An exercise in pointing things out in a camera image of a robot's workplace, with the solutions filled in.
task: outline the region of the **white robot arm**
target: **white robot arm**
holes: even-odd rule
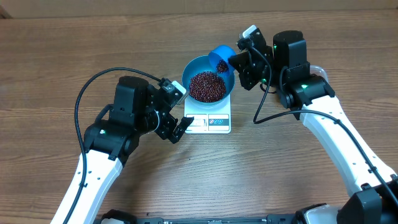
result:
[[[355,130],[341,108],[337,96],[323,96],[314,99],[312,100],[312,104],[308,106],[303,105],[302,109],[327,113],[340,119],[353,133],[373,165],[377,167],[384,181],[392,181],[392,175],[396,173],[375,155]],[[364,157],[359,153],[352,139],[340,126],[336,125],[332,120],[317,114],[302,113],[300,120],[304,126],[311,130],[325,148],[342,176],[350,197],[354,193],[361,191],[364,184],[369,184],[371,187],[381,185],[376,176],[372,172],[369,172],[369,166],[366,164]]]
[[[87,174],[83,191],[68,223],[93,223],[106,193],[119,176],[123,165],[119,159],[108,159],[109,154],[90,150],[87,154]],[[80,155],[75,176],[51,224],[63,223],[78,191],[83,172]]]

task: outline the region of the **blue scoop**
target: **blue scoop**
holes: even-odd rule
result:
[[[212,103],[204,103],[198,100],[193,99],[191,96],[189,98],[194,102],[203,105],[203,106],[213,106],[221,101],[223,101],[229,94],[231,94],[234,86],[235,86],[235,76],[234,76],[234,68],[228,63],[228,58],[236,55],[235,51],[226,45],[218,46],[216,49],[212,50],[209,55],[204,55],[193,59],[188,65],[185,67],[182,73],[182,85],[185,89],[189,90],[189,84],[191,83],[191,78],[195,75],[205,72],[211,71],[216,73],[218,76],[223,78],[226,87],[226,93],[224,97],[216,102]],[[228,70],[224,73],[217,73],[216,67],[219,64],[220,60],[224,60],[228,65]]]

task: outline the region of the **blue bowl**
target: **blue bowl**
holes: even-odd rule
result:
[[[205,71],[211,71],[214,73],[217,73],[216,70],[213,68],[212,64],[209,61],[209,56],[204,55],[197,57],[193,59],[184,69],[184,72],[182,73],[182,85],[184,86],[185,89],[189,90],[189,84],[191,83],[191,78],[194,77],[195,75],[205,72]],[[217,101],[217,102],[212,102],[212,103],[204,103],[198,100],[195,100],[191,96],[191,100],[194,102],[203,105],[203,106],[213,106],[216,105],[220,102],[222,102],[229,94],[231,94],[234,86],[235,86],[235,76],[233,73],[233,70],[229,70],[229,73],[222,73],[218,74],[219,77],[223,78],[225,82],[225,87],[226,87],[226,93],[224,94],[224,97]]]

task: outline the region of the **wire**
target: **wire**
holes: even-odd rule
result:
[[[285,116],[285,115],[288,115],[288,114],[301,114],[301,113],[311,113],[311,114],[317,114],[317,115],[320,115],[320,116],[324,116],[326,118],[331,119],[335,124],[340,125],[340,127],[343,128],[344,131],[346,131],[346,133],[351,138],[351,140],[353,140],[355,146],[358,148],[358,151],[361,153],[362,157],[364,158],[364,160],[368,164],[370,170],[373,171],[373,173],[376,176],[376,178],[380,181],[380,183],[383,185],[383,187],[387,190],[387,193],[390,195],[391,199],[394,201],[395,205],[398,208],[398,199],[397,199],[397,197],[394,195],[392,190],[389,188],[389,186],[386,184],[384,179],[381,177],[381,175],[379,174],[379,171],[377,171],[377,168],[372,164],[372,162],[370,161],[369,157],[366,155],[365,151],[363,150],[362,146],[359,144],[358,140],[356,140],[356,138],[354,137],[353,133],[339,119],[337,119],[337,118],[335,118],[335,117],[333,117],[333,116],[331,116],[329,114],[322,113],[322,112],[319,112],[319,111],[297,110],[297,111],[286,111],[286,112],[283,112],[283,113],[275,114],[275,115],[269,116],[267,118],[261,119],[261,120],[255,122],[254,124],[261,124],[261,123],[269,121],[271,119],[279,118],[281,116]]]
[[[282,77],[286,69],[288,69],[287,66],[283,66],[279,74],[279,89],[282,91],[283,94],[285,94],[285,91],[284,91],[284,86],[282,85]]]
[[[260,84],[260,89],[261,89],[262,91],[264,91],[264,92],[266,91],[266,90],[264,89],[262,83]],[[276,94],[276,91],[272,91],[272,92],[268,92],[268,93],[270,93],[270,94]]]
[[[269,64],[268,60],[265,58],[265,56],[263,56],[262,53],[260,53],[260,51],[258,51],[258,50],[255,49],[254,47],[250,47],[249,50],[252,50],[252,51],[254,51],[255,53],[257,53],[258,56],[260,56],[260,57],[263,59],[263,61],[265,61],[265,63],[267,64],[267,66],[268,66],[268,68],[269,68],[269,83],[270,83],[270,82],[271,82],[271,79],[272,79],[272,69],[271,69],[271,65]],[[270,87],[270,84],[268,84],[268,85],[267,85],[267,88],[264,90],[264,95],[262,96],[260,105],[259,105],[259,107],[257,108],[256,114],[255,114],[254,117],[253,117],[253,123],[256,123],[256,122],[257,122],[257,121],[256,121],[256,120],[257,120],[257,117],[259,116],[259,113],[260,113],[260,110],[261,110],[261,108],[262,108],[262,105],[264,104],[264,102],[265,102],[265,100],[266,100],[266,98],[267,98],[267,94],[268,94],[268,91],[269,91],[269,87]]]
[[[129,72],[135,72],[135,73],[138,73],[138,74],[140,74],[140,75],[145,75],[146,77],[149,77],[149,78],[151,78],[151,79],[154,79],[154,80],[156,80],[156,81],[158,81],[158,82],[161,81],[161,79],[156,78],[156,77],[153,76],[153,75],[149,75],[148,73],[145,73],[145,72],[142,72],[142,71],[133,69],[133,68],[115,67],[115,68],[109,68],[109,69],[103,70],[102,72],[97,73],[96,75],[94,75],[93,77],[91,77],[91,78],[86,82],[86,84],[83,86],[83,88],[81,88],[81,90],[80,90],[80,92],[79,92],[79,95],[77,96],[76,104],[75,104],[75,127],[76,127],[77,139],[79,140],[79,145],[80,145],[80,150],[81,150],[81,158],[82,158],[82,161],[83,161],[83,172],[82,172],[82,176],[81,176],[81,182],[80,182],[80,185],[79,185],[79,189],[78,189],[78,191],[77,191],[77,193],[76,193],[76,197],[75,197],[75,199],[74,199],[74,201],[73,201],[73,203],[72,203],[72,206],[71,206],[70,209],[69,209],[69,212],[68,212],[67,216],[65,217],[65,220],[63,221],[63,224],[67,224],[68,221],[69,221],[69,219],[70,219],[70,217],[72,216],[72,213],[73,213],[73,211],[74,211],[74,209],[75,209],[75,207],[76,207],[77,201],[78,201],[79,198],[80,198],[81,191],[83,190],[83,187],[84,187],[85,181],[86,181],[87,158],[86,158],[86,151],[85,151],[85,148],[84,148],[84,145],[83,145],[83,139],[81,138],[81,132],[80,132],[80,128],[79,128],[79,119],[78,119],[78,110],[79,110],[80,99],[81,99],[81,96],[83,96],[83,93],[85,92],[85,90],[86,90],[86,88],[88,87],[88,85],[89,85],[94,79],[96,79],[96,78],[98,78],[98,77],[104,75],[105,73],[112,72],[112,71],[129,71]]]
[[[250,52],[249,52],[249,63],[250,63],[250,66],[251,66],[251,67],[254,67],[254,63],[253,63],[253,60],[252,60],[252,58],[251,58]]]

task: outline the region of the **red bean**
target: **red bean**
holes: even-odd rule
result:
[[[224,80],[210,71],[201,72],[192,77],[189,90],[192,98],[204,103],[217,102],[226,93]]]

